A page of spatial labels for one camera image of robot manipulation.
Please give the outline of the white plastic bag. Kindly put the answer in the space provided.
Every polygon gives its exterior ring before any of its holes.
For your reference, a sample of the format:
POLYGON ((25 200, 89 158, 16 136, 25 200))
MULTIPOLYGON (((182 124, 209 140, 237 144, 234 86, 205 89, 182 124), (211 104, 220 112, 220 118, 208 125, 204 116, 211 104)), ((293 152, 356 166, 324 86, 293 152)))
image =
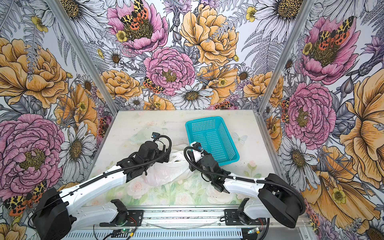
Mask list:
POLYGON ((152 187, 160 187, 172 182, 186 180, 193 172, 189 169, 183 151, 170 154, 170 160, 166 163, 155 163, 143 175, 144 182, 152 187))

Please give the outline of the teal plastic basket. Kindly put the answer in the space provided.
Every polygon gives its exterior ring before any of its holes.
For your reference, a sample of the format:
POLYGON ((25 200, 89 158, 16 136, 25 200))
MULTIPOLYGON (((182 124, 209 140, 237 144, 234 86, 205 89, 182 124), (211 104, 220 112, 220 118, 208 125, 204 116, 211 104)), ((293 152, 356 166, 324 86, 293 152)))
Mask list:
POLYGON ((237 162, 239 152, 222 117, 208 117, 185 124, 189 143, 198 142, 212 154, 219 166, 237 162))

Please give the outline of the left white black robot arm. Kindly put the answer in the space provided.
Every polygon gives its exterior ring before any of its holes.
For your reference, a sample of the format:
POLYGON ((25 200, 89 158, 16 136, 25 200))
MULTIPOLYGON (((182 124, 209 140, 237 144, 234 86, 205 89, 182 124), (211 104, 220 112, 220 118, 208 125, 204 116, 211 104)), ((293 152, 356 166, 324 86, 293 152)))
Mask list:
POLYGON ((42 240, 61 240, 70 231, 90 225, 124 226, 129 211, 121 200, 112 200, 103 206, 85 207, 96 197, 146 174, 154 163, 167 163, 172 140, 153 133, 137 152, 120 160, 115 166, 79 185, 43 193, 31 216, 34 228, 42 240))

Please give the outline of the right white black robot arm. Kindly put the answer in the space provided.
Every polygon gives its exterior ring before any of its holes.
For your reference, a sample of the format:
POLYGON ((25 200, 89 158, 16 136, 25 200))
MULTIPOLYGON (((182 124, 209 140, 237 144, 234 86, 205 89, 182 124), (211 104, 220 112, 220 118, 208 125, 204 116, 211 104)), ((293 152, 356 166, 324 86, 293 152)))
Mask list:
POLYGON ((201 173, 203 179, 219 193, 244 195, 240 206, 228 217, 244 225, 261 219, 275 219, 288 228, 295 228, 299 216, 306 212, 303 196, 276 174, 266 178, 249 178, 222 169, 213 155, 200 143, 184 149, 190 170, 201 173))

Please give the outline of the white vented grille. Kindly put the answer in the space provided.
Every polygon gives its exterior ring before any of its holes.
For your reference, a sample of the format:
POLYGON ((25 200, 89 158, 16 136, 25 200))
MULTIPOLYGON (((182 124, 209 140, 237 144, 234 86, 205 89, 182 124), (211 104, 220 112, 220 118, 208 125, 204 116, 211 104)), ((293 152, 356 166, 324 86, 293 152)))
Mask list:
MULTIPOLYGON (((78 230, 67 234, 65 240, 126 240, 126 238, 111 238, 113 230, 78 230)), ((238 228, 224 229, 138 229, 132 240, 240 240, 243 232, 238 228)))

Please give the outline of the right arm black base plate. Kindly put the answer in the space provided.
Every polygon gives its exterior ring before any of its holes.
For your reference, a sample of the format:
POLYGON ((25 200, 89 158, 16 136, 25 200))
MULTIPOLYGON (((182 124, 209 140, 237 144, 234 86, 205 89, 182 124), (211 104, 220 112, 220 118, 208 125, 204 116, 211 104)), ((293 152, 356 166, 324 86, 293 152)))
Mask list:
POLYGON ((252 220, 235 209, 224 209, 224 216, 220 218, 220 221, 224 222, 226 226, 265 226, 267 224, 265 218, 252 220))

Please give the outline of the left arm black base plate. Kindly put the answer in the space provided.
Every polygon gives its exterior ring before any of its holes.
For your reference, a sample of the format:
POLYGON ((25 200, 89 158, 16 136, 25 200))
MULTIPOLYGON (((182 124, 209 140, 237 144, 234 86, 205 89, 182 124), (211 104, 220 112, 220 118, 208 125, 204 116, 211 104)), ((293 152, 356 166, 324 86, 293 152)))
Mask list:
POLYGON ((100 223, 100 227, 140 227, 142 225, 143 210, 127 210, 118 212, 117 216, 109 223, 100 223))

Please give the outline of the aluminium front rail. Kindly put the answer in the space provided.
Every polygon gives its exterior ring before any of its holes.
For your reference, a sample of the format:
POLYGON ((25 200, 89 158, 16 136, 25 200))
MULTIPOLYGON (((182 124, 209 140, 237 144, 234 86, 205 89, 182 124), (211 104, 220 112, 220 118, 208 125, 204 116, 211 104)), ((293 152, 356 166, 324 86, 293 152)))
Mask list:
MULTIPOLYGON (((70 214, 70 226, 65 227, 68 231, 75 231, 100 223, 109 223, 118 212, 127 210, 143 210, 143 220, 140 227, 154 228, 202 228, 209 226, 226 226, 220 218, 224 216, 224 209, 235 209, 240 212, 237 206, 141 206, 138 208, 118 209, 114 204, 108 203, 101 206, 82 207, 70 214)), ((255 219, 268 219, 266 212, 258 212, 255 219)))

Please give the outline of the left aluminium corner post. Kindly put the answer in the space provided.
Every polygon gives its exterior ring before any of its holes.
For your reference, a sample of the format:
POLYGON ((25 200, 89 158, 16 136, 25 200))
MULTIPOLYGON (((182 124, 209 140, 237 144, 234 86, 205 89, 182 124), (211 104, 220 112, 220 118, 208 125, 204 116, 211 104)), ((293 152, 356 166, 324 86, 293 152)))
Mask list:
POLYGON ((92 77, 98 90, 103 95, 106 104, 108 105, 109 109, 112 112, 112 115, 116 116, 119 109, 116 106, 110 93, 108 92, 104 82, 102 81, 102 78, 99 75, 99 72, 98 72, 96 66, 94 65, 93 61, 91 60, 88 52, 86 51, 86 48, 84 47, 84 45, 81 41, 81 38, 77 34, 77 31, 73 27, 70 19, 67 17, 66 12, 61 5, 61 2, 60 1, 48 1, 47 4, 48 4, 49 8, 51 9, 51 11, 53 12, 54 16, 57 18, 58 23, 62 26, 63 32, 69 38, 70 43, 72 44, 75 51, 77 52, 80 59, 82 60, 88 74, 92 77))

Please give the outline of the aluminium corner post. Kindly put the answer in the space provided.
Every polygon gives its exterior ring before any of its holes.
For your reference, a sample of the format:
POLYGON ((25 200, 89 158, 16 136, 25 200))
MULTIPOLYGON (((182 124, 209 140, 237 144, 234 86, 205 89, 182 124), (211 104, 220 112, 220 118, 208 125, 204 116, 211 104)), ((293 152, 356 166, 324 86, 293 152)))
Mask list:
POLYGON ((291 50, 293 49, 299 34, 301 33, 302 29, 305 27, 306 21, 309 18, 310 12, 312 10, 313 5, 316 1, 313 0, 307 0, 304 1, 302 4, 302 7, 298 13, 296 22, 293 26, 293 29, 291 33, 288 35, 286 44, 283 48, 283 51, 280 55, 280 58, 277 62, 277 65, 275 69, 273 70, 273 74, 271 76, 271 80, 269 85, 266 88, 266 92, 264 93, 264 96, 261 99, 261 102, 259 104, 258 108, 258 114, 261 115, 266 108, 267 103, 269 103, 269 100, 272 96, 273 90, 278 84, 279 78, 281 76, 281 72, 283 71, 283 68, 285 66, 286 61, 289 58, 289 54, 291 50))
POLYGON ((102 78, 99 75, 99 72, 98 72, 96 66, 94 65, 93 61, 91 60, 88 52, 86 51, 86 48, 84 47, 84 45, 81 41, 81 38, 77 34, 77 31, 73 27, 70 19, 67 17, 66 12, 61 5, 61 2, 60 1, 48 1, 47 4, 48 4, 49 8, 51 9, 51 11, 53 12, 54 16, 57 18, 58 23, 62 26, 63 32, 69 38, 70 43, 72 44, 75 51, 77 52, 80 59, 82 60, 88 74, 92 77, 98 90, 103 95, 106 104, 108 105, 109 109, 112 112, 112 115, 116 116, 119 109, 116 106, 110 93, 108 92, 104 82, 102 81, 102 78))

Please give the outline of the right aluminium corner post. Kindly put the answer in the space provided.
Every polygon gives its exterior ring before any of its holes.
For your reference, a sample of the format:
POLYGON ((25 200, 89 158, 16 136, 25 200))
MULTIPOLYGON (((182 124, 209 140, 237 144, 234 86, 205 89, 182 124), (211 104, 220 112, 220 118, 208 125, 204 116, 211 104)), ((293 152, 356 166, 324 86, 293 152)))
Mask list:
POLYGON ((301 33, 302 29, 305 27, 306 21, 309 18, 310 12, 312 10, 313 5, 316 1, 313 0, 307 0, 304 1, 302 4, 302 7, 298 13, 296 22, 293 26, 293 29, 291 33, 288 35, 286 44, 283 48, 283 51, 280 55, 280 58, 277 62, 277 65, 275 69, 273 70, 273 74, 271 76, 271 80, 269 85, 266 88, 266 92, 264 93, 264 96, 261 99, 261 102, 259 104, 258 108, 258 114, 261 115, 266 108, 267 103, 269 103, 269 100, 272 96, 273 90, 278 84, 279 78, 281 76, 281 72, 283 71, 283 68, 285 66, 286 61, 289 58, 289 54, 291 50, 293 49, 299 34, 301 33))

